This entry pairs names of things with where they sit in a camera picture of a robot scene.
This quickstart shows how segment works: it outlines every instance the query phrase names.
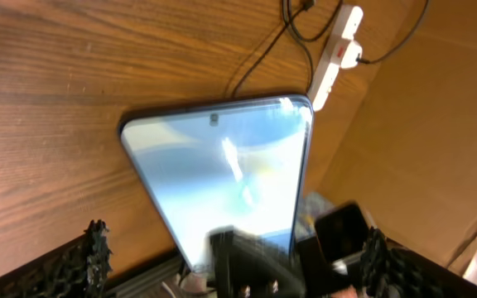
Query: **white power strip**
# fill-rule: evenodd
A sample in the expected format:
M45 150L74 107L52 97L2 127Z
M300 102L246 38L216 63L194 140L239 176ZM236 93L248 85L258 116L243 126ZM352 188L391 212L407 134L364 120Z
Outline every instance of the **white power strip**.
M354 34L362 17L364 11L360 7L348 4L341 7L308 91L314 111L325 105L340 68L349 69L358 64L356 59L362 55L362 47L354 40Z

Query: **wooden floor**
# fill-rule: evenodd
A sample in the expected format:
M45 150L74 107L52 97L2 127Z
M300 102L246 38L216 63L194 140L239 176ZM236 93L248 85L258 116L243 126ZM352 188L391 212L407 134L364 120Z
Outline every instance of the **wooden floor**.
M353 1L366 56L395 39L412 1ZM114 274L173 248L118 140L123 113L225 101L281 26L278 1L0 0L0 276L82 234L111 228ZM334 0L297 25L318 32ZM310 45L315 61L325 40ZM305 92L286 35L239 95ZM316 114L306 191L321 181L377 66L344 71Z

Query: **brown wall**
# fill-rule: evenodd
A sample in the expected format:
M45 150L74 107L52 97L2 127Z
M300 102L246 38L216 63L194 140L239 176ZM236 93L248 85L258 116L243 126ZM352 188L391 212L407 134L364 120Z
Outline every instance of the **brown wall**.
M431 3L380 68L320 192L357 200L388 236L448 261L477 221L477 2Z

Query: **reflective screen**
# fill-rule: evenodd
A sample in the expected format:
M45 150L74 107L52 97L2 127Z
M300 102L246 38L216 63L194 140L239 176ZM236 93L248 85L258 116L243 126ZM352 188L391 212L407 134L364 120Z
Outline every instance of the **reflective screen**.
M292 227L312 112L302 96L139 118L123 145L191 268L229 225L283 250Z

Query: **white plug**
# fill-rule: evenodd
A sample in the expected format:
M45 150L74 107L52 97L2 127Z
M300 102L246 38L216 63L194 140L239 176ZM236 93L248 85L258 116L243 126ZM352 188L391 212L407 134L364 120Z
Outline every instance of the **white plug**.
M354 34L362 17L364 11L360 7L348 4L341 7L308 92L314 111L325 105L340 68L349 69L358 64L356 59L362 55L362 47L354 40Z

